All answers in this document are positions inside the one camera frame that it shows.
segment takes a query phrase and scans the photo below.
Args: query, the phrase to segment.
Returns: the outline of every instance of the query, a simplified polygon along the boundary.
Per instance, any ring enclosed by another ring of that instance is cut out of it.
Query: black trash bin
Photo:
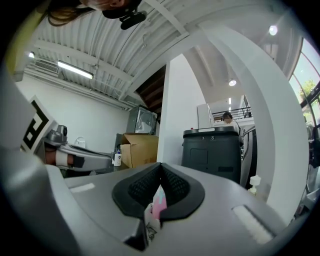
[[[241,137],[231,126],[186,130],[182,166],[240,183]]]

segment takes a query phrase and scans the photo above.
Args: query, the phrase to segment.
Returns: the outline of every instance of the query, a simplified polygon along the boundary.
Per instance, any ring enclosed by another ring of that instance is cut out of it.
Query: stairs
[[[166,66],[163,66],[135,91],[141,97],[147,108],[158,115],[157,121],[159,123],[161,120],[165,76]]]

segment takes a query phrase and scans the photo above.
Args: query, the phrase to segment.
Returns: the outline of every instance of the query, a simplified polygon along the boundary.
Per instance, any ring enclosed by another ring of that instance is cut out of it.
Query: white pillar
[[[179,55],[166,65],[157,161],[181,165],[183,133],[198,128],[197,106],[205,98],[187,59]]]
[[[301,107],[277,64],[240,33],[200,24],[240,80],[257,134],[258,193],[289,224],[306,186],[309,146]]]

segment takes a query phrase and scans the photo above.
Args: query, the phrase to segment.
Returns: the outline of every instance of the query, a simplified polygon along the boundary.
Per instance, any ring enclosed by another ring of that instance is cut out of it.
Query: cardboard box
[[[158,140],[154,135],[125,133],[121,140],[123,163],[129,168],[157,162]]]

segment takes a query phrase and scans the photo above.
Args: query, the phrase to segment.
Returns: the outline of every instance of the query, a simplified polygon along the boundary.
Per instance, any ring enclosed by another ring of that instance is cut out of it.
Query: white bottle
[[[256,176],[252,176],[250,178],[250,185],[252,185],[252,188],[248,189],[248,191],[252,194],[254,194],[255,196],[257,195],[257,189],[256,186],[258,186],[260,184],[261,178],[256,175]]]
[[[122,155],[121,150],[118,149],[116,154],[114,155],[114,166],[121,166]]]

